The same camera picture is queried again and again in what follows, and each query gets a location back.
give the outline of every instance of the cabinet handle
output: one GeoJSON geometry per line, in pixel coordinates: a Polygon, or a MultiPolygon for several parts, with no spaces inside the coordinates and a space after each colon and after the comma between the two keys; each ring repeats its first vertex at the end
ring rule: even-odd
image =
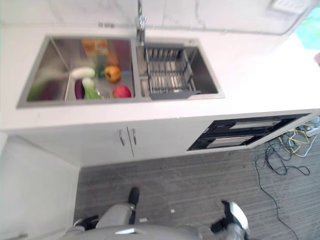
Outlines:
{"type": "Polygon", "coordinates": [[[121,143],[122,143],[122,146],[125,146],[125,140],[124,140],[124,138],[122,137],[122,130],[121,130],[121,129],[119,130],[119,138],[120,138],[120,141],[121,141],[121,143]]]}
{"type": "Polygon", "coordinates": [[[132,134],[133,134],[134,145],[137,145],[136,130],[134,128],[132,129],[132,134]]]}

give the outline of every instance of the white countertop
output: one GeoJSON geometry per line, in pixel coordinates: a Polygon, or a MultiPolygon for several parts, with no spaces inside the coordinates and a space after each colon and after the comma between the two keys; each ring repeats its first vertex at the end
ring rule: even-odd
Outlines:
{"type": "Polygon", "coordinates": [[[20,108],[44,36],[134,36],[134,29],[3,27],[2,131],[78,124],[320,109],[320,67],[295,35],[148,30],[146,38],[198,38],[225,98],[20,108]]]}

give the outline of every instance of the apple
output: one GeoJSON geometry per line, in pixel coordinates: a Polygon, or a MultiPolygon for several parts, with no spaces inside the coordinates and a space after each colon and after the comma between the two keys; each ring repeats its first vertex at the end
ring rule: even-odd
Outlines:
{"type": "Polygon", "coordinates": [[[112,95],[114,98],[131,98],[131,92],[126,85],[118,85],[113,91],[112,95]]]}

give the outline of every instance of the built-in oven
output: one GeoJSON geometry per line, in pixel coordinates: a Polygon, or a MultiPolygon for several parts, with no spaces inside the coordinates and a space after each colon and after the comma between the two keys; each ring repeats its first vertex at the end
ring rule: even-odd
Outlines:
{"type": "Polygon", "coordinates": [[[307,114],[216,120],[188,151],[251,144],[307,114]]]}

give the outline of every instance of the cabinet door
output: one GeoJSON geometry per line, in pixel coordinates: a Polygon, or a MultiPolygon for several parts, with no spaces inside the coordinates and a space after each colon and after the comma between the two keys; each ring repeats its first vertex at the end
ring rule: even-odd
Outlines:
{"type": "Polygon", "coordinates": [[[32,130],[21,137],[80,167],[134,159],[128,130],[123,123],[46,128],[32,130]]]}
{"type": "Polygon", "coordinates": [[[128,132],[134,157],[144,160],[184,155],[211,122],[207,117],[131,122],[128,132]]]}

